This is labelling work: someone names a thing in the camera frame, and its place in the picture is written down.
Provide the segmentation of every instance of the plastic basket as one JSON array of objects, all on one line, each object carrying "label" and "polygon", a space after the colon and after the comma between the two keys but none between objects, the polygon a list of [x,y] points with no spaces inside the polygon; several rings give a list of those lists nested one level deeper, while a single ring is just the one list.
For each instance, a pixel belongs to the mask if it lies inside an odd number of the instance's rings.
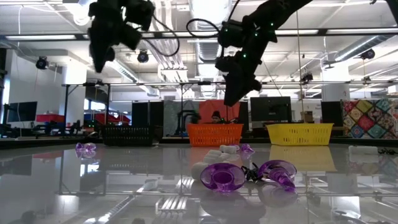
[{"label": "plastic basket", "polygon": [[154,129],[148,126],[103,126],[102,138],[107,146],[151,146]]},{"label": "plastic basket", "polygon": [[333,124],[267,125],[272,144],[280,146],[327,146]]},{"label": "plastic basket", "polygon": [[239,144],[243,124],[188,124],[191,146]]}]

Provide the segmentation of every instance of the black basket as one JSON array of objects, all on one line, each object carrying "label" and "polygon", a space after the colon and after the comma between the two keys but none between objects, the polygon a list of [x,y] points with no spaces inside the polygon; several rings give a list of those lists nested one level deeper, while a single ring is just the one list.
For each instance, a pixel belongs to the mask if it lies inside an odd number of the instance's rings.
[{"label": "black basket", "polygon": [[153,127],[103,126],[102,138],[107,146],[151,146]]}]

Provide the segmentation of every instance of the reflective table surface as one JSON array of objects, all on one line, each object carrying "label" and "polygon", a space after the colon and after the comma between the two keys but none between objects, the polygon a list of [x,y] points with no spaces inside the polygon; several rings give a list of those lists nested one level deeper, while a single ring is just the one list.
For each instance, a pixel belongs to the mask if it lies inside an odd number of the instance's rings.
[{"label": "reflective table surface", "polygon": [[272,182],[206,189],[191,167],[215,147],[97,145],[90,158],[75,146],[0,151],[0,224],[398,223],[398,156],[251,146],[230,163],[290,161],[296,192]]}]

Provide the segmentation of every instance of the monitor screen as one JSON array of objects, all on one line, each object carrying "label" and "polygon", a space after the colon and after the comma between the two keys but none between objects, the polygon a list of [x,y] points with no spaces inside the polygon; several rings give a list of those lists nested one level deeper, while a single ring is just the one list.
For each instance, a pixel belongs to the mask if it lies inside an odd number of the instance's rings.
[{"label": "monitor screen", "polygon": [[36,109],[37,102],[10,103],[7,122],[35,121]]},{"label": "monitor screen", "polygon": [[292,107],[289,96],[252,97],[252,121],[288,121],[292,120]]}]

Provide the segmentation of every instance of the person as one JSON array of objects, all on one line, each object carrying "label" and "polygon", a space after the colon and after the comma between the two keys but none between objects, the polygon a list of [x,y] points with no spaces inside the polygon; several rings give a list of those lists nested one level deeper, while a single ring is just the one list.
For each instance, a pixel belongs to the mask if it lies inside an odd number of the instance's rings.
[{"label": "person", "polygon": [[221,123],[221,114],[219,111],[214,111],[211,115],[211,123],[220,124]]}]

